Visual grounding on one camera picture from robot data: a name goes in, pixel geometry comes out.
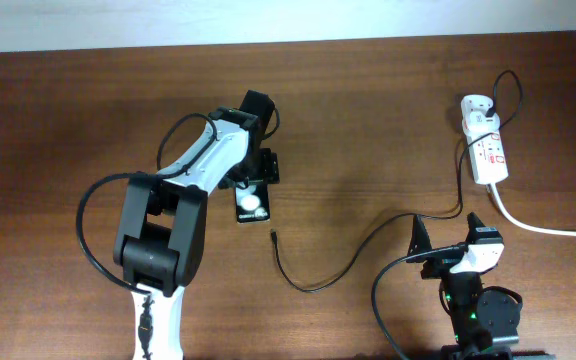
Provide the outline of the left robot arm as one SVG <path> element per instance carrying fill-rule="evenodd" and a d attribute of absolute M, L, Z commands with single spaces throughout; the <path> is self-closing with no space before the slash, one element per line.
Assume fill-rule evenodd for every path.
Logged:
<path fill-rule="evenodd" d="M 262 147 L 277 116 L 254 90 L 237 108 L 209 113 L 199 139 L 153 180 L 130 180 L 113 250 L 135 307 L 137 359 L 180 359 L 182 300 L 203 256 L 208 198 L 233 189 L 240 223 L 270 217 L 268 187 L 279 181 L 276 153 Z"/>

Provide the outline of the black smartphone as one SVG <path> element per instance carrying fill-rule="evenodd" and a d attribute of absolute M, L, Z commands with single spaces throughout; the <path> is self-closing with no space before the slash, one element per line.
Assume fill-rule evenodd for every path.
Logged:
<path fill-rule="evenodd" d="M 267 222 L 270 220 L 268 186 L 250 185 L 245 189 L 235 188 L 236 220 L 239 224 Z"/>

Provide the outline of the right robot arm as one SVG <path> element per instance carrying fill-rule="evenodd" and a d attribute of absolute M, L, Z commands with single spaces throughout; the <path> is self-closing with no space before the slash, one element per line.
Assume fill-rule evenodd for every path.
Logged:
<path fill-rule="evenodd" d="M 412 225 L 408 249 L 411 263 L 423 265 L 424 280 L 440 281 L 440 302 L 450 317 L 455 343 L 440 350 L 442 359 L 511 359 L 510 346 L 519 342 L 522 297 L 507 288 L 483 285 L 482 276 L 493 270 L 505 244 L 495 227 L 475 213 L 467 216 L 463 242 L 434 249 L 419 215 Z"/>

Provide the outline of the white power strip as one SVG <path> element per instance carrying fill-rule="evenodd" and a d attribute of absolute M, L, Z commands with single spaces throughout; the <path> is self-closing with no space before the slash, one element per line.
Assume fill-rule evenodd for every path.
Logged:
<path fill-rule="evenodd" d="M 474 182 L 489 185 L 505 180 L 509 172 L 500 132 L 473 132 L 465 128 L 464 134 L 469 145 Z"/>

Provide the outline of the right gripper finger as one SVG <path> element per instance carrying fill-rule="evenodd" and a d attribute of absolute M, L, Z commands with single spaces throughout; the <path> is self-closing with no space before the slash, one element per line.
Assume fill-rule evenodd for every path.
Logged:
<path fill-rule="evenodd" d="M 432 250 L 430 237 L 425 227 L 422 217 L 415 215 L 412 220 L 412 235 L 408 247 L 407 263 L 422 263 L 427 261 Z"/>
<path fill-rule="evenodd" d="M 469 235 L 474 235 L 475 233 L 481 233 L 486 231 L 486 226 L 474 212 L 471 212 L 467 215 L 467 224 L 469 229 Z"/>

